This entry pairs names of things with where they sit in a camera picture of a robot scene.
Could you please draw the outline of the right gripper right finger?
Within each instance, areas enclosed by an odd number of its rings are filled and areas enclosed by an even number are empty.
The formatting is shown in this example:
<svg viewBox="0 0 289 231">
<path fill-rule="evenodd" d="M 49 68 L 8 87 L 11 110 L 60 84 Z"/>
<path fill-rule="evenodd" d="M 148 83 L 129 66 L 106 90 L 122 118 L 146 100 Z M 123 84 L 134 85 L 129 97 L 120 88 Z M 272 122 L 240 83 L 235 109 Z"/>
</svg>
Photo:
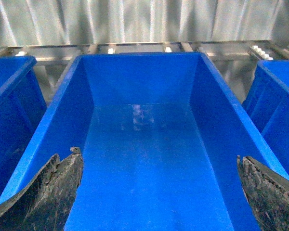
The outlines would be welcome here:
<svg viewBox="0 0 289 231">
<path fill-rule="evenodd" d="M 237 156 L 245 198 L 262 231 L 289 231 L 289 180 L 251 156 Z"/>
</svg>

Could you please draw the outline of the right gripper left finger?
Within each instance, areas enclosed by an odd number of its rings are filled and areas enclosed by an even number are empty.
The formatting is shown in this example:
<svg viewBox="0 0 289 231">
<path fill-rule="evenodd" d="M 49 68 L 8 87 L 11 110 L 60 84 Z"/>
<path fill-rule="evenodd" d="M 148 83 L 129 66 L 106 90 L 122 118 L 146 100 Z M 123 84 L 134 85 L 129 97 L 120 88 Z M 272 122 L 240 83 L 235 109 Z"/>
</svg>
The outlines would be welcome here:
<svg viewBox="0 0 289 231">
<path fill-rule="evenodd" d="M 0 231 L 62 231 L 76 200 L 84 161 L 79 147 L 54 154 L 18 193 L 0 204 Z"/>
</svg>

